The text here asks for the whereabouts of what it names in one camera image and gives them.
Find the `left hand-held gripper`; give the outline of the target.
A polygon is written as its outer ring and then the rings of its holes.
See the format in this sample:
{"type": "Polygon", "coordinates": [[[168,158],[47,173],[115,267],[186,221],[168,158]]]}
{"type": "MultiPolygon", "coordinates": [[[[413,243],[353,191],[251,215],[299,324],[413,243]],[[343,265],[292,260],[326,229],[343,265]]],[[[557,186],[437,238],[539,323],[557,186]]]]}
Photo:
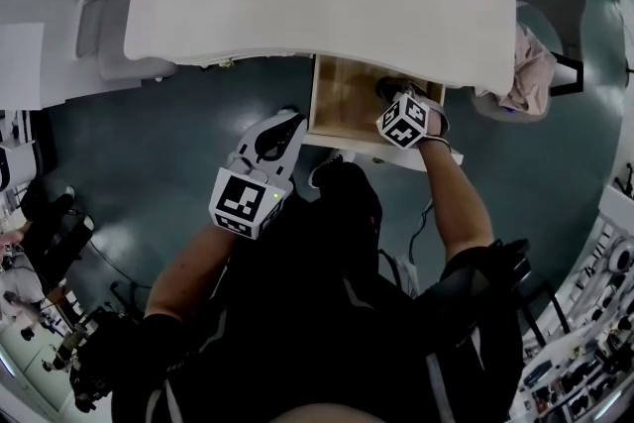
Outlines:
{"type": "Polygon", "coordinates": [[[248,129],[217,173],[209,203],[216,226],[252,240],[261,235],[293,192],[307,127],[290,105],[248,129]]]}

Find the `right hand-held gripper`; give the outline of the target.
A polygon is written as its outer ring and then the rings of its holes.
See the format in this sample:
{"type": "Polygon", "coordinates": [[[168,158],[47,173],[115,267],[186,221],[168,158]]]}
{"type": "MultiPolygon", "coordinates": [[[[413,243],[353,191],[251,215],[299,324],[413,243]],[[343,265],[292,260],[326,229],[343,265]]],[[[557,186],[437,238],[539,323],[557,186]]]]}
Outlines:
{"type": "Polygon", "coordinates": [[[445,135],[449,122],[443,107],[412,84],[407,78],[395,76],[384,76],[377,82],[375,93],[388,104],[376,120],[379,133],[402,150],[428,141],[448,146],[445,135]]]}

